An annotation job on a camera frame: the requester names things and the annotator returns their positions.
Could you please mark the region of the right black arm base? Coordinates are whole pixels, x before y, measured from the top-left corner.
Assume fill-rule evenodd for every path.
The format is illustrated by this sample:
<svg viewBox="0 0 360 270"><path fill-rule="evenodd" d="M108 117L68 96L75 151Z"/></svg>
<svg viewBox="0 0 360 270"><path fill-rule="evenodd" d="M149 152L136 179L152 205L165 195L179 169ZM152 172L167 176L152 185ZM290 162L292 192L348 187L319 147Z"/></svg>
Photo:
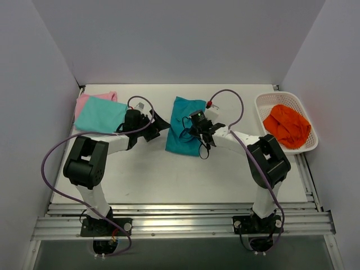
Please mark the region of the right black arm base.
<svg viewBox="0 0 360 270"><path fill-rule="evenodd" d="M281 217L277 214L266 218L259 218L257 215L241 215L232 217L233 230L238 235L265 234L283 232Z"/></svg>

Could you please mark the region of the teal t shirt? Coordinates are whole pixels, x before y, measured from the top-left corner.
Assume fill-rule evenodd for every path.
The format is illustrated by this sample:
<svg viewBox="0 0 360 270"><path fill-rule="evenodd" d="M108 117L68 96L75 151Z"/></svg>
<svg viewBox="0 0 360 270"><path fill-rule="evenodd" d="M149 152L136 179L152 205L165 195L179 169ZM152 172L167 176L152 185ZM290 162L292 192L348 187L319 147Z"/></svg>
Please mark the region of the teal t shirt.
<svg viewBox="0 0 360 270"><path fill-rule="evenodd" d="M171 128L168 130L165 144L167 152L178 155L199 156L200 142L188 133L192 127L189 116L195 111L204 111L205 105L204 100L187 100L178 96L175 98L170 118Z"/></svg>

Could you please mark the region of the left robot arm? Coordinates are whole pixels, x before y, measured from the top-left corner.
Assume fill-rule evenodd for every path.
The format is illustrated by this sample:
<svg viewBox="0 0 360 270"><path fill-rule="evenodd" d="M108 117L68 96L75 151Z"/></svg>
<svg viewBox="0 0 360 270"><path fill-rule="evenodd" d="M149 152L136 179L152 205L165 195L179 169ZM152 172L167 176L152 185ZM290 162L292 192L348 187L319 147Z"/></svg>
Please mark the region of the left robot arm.
<svg viewBox="0 0 360 270"><path fill-rule="evenodd" d="M170 123L150 110L153 119L137 109L126 112L114 136L78 136L63 168L64 177L79 191L87 206L87 216L94 221L93 229L101 236L109 235L114 228L112 208L105 199L101 182L105 175L107 157L128 151L143 137L149 142L160 136Z"/></svg>

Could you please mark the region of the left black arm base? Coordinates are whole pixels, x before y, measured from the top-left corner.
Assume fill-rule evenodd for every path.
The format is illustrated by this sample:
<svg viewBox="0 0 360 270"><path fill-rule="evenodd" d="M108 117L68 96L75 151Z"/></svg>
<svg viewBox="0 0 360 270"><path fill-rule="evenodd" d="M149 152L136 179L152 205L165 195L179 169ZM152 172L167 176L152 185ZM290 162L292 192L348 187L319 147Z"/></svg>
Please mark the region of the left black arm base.
<svg viewBox="0 0 360 270"><path fill-rule="evenodd" d="M115 218L113 220L119 227L127 232L128 235L132 233L131 218ZM86 217L82 221L80 232L81 237L105 237L105 236L125 236L124 232L117 229L114 225L103 219L93 219Z"/></svg>

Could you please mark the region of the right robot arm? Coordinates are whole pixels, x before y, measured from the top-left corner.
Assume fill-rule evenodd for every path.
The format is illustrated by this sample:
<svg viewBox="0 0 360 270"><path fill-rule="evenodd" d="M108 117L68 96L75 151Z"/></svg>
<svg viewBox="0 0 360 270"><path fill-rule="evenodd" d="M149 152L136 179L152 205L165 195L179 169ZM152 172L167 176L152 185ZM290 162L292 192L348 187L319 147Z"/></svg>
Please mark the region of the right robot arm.
<svg viewBox="0 0 360 270"><path fill-rule="evenodd" d="M247 157L251 176L258 185L250 217L251 228L263 232L270 225L269 216L279 205L277 195L291 165L273 135L252 136L233 131L222 123L213 123L201 110L193 112L190 135L209 150L220 147Z"/></svg>

